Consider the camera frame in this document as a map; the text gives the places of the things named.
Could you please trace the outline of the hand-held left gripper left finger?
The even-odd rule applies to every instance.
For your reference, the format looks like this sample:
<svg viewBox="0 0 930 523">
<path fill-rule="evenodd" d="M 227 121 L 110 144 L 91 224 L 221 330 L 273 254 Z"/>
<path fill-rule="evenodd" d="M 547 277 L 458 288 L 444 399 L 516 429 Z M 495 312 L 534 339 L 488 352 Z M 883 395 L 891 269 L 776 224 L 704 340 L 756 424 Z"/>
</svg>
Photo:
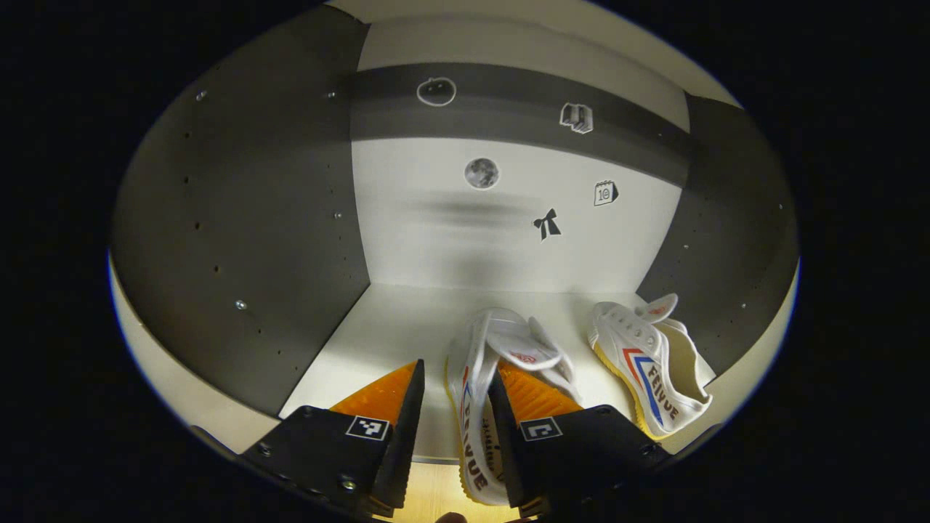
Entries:
<svg viewBox="0 0 930 523">
<path fill-rule="evenodd" d="M 301 406 L 243 451 L 241 466 L 326 516 L 391 519 L 405 503 L 424 391 L 415 360 L 331 408 Z"/>
</svg>

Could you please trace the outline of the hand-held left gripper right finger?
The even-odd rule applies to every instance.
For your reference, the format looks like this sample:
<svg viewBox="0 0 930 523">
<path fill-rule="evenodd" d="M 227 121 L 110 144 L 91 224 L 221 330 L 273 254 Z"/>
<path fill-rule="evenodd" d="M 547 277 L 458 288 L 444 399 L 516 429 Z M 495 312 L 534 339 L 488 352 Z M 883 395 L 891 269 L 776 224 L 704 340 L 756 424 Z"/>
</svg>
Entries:
<svg viewBox="0 0 930 523">
<path fill-rule="evenodd" d="M 617 408 L 582 408 L 514 364 L 497 364 L 489 400 L 509 505 L 524 519 L 614 519 L 672 464 Z"/>
</svg>

